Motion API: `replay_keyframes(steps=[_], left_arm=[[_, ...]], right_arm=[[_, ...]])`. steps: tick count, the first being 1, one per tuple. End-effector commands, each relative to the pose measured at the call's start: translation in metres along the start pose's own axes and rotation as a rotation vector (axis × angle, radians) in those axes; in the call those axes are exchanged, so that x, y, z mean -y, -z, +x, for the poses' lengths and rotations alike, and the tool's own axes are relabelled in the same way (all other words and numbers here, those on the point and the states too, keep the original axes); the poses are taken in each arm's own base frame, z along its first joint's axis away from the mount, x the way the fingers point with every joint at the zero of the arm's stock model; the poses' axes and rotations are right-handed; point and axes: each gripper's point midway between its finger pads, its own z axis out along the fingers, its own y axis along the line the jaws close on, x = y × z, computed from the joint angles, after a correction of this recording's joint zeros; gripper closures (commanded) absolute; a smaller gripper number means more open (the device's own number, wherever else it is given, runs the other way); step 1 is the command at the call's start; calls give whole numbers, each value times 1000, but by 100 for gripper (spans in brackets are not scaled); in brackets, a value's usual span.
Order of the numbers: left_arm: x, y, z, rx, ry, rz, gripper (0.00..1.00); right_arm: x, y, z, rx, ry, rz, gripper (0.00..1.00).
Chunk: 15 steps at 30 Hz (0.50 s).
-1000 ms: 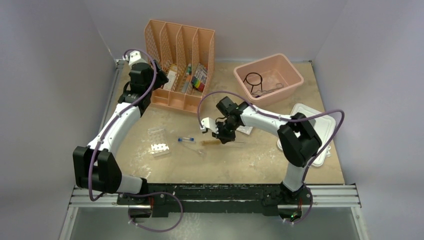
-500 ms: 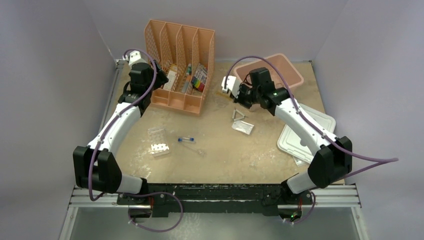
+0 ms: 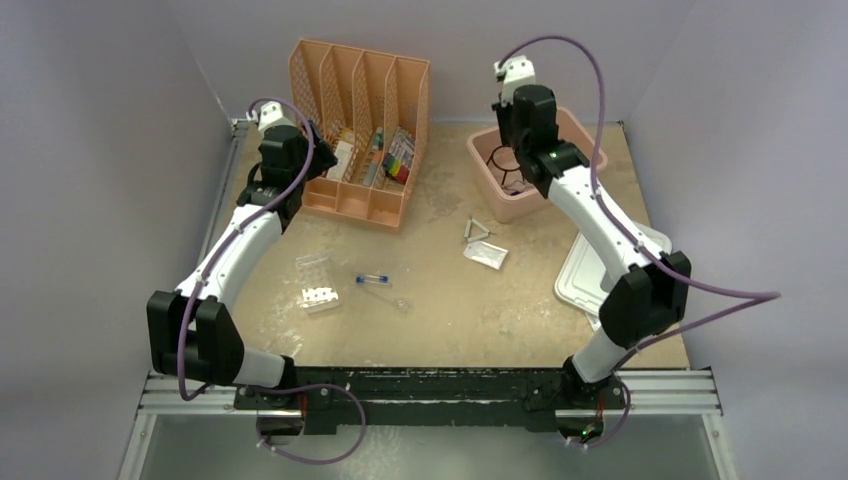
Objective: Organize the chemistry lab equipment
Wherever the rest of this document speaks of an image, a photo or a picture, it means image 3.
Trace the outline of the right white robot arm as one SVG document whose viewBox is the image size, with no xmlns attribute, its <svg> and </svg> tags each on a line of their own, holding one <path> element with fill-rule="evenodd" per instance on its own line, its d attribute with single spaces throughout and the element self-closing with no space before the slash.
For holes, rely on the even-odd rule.
<svg viewBox="0 0 848 480">
<path fill-rule="evenodd" d="M 682 319 L 691 263 L 681 252 L 665 252 L 606 199 L 590 159 L 560 137 L 555 95 L 537 83 L 529 59 L 509 58 L 494 73 L 501 91 L 492 109 L 502 144 L 523 179 L 574 222 L 606 269 L 601 326 L 563 365 L 563 397 L 584 407 L 640 342 Z"/>
</svg>

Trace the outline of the white clay triangle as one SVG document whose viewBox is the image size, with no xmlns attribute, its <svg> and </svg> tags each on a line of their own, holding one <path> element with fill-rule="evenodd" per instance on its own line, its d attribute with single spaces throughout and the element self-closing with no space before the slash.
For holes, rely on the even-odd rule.
<svg viewBox="0 0 848 480">
<path fill-rule="evenodd" d="M 488 239 L 493 234 L 482 222 L 474 217 L 469 217 L 463 234 L 463 239 L 466 243 L 473 243 Z"/>
</svg>

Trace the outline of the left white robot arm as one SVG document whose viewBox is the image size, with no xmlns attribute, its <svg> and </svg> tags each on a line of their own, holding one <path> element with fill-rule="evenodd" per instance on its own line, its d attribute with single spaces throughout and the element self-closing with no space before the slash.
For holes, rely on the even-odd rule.
<svg viewBox="0 0 848 480">
<path fill-rule="evenodd" d="M 211 386 L 259 387 L 272 408 L 297 399 L 293 358 L 247 346 L 229 311 L 266 251 L 302 206 L 308 181 L 337 163 L 318 127 L 291 102 L 254 101 L 247 117 L 260 135 L 260 160 L 238 196 L 232 217 L 212 250 L 174 289 L 146 304 L 151 360 L 177 380 L 191 401 Z"/>
</svg>

